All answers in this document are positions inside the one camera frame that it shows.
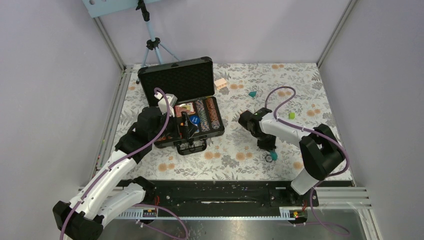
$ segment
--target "tabletop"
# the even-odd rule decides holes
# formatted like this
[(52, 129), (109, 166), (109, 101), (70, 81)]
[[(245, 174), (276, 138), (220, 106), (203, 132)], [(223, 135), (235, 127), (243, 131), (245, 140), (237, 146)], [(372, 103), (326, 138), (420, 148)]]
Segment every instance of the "tabletop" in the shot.
[[(140, 67), (136, 64), (133, 68), (113, 145), (148, 106), (142, 87), (136, 84)], [(293, 180), (304, 167), (300, 150), (277, 138), (278, 159), (267, 162), (267, 152), (260, 150), (256, 138), (237, 122), (240, 112), (259, 110), (268, 93), (280, 86), (290, 86), (297, 91), (296, 96), (278, 111), (281, 118), (288, 119), (289, 113), (295, 113), (293, 121), (299, 125), (315, 127), (324, 123), (340, 140), (315, 63), (214, 64), (213, 73), (215, 80), (225, 78), (228, 83), (214, 95), (225, 126), (224, 135), (209, 138), (205, 151), (189, 155), (179, 155), (175, 147), (153, 147), (126, 179), (143, 176), (150, 180)], [(255, 91), (255, 97), (248, 95)], [(275, 92), (268, 108), (274, 110), (292, 94), (290, 89)], [(352, 175), (346, 171), (329, 180), (352, 180)]]

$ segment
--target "gray floor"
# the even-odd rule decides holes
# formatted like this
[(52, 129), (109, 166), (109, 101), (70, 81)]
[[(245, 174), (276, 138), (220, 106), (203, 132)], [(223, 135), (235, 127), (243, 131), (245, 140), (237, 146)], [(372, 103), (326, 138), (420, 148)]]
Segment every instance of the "gray floor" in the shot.
[[(322, 221), (340, 224), (350, 230), (353, 240), (365, 240), (359, 215), (354, 210), (317, 210)], [(310, 222), (315, 219), (309, 215)], [(328, 232), (320, 225), (284, 226), (287, 221), (272, 220), (190, 220), (185, 221), (190, 240), (345, 240)], [(184, 230), (176, 220), (156, 220), (152, 226), (183, 237)], [(133, 220), (113, 220), (103, 231), (101, 240), (171, 240), (170, 237), (146, 227), (140, 228)]]

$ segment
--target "light blue panel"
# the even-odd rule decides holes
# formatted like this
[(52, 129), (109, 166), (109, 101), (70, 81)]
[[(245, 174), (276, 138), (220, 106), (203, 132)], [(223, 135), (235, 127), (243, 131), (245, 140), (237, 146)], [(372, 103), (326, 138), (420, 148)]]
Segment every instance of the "light blue panel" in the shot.
[[(160, 0), (145, 0), (146, 4)], [(82, 0), (92, 18), (119, 12), (125, 9), (136, 10), (138, 0)]]

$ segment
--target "white wall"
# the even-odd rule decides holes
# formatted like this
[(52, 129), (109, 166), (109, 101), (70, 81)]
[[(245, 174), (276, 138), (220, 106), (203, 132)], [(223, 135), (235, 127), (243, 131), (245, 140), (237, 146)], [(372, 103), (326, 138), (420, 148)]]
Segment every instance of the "white wall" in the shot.
[[(147, 4), (156, 36), (182, 60), (316, 62), (349, 0), (162, 0)], [(102, 17), (126, 64), (143, 62), (150, 39), (141, 11)], [(174, 62), (162, 49), (165, 62)], [(157, 63), (150, 52), (149, 63)]]
[(89, 179), (119, 70), (82, 1), (1, 1), (0, 239), (59, 239)]
[(424, 239), (424, 1), (359, 1), (321, 68), (385, 240)]

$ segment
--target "black foam lining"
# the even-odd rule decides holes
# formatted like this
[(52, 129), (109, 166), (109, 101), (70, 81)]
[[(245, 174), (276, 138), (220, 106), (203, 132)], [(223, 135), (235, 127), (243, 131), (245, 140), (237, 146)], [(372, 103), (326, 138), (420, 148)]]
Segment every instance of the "black foam lining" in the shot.
[(210, 57), (143, 67), (138, 78), (150, 106), (157, 106), (154, 89), (174, 94), (177, 103), (213, 96), (214, 68)]

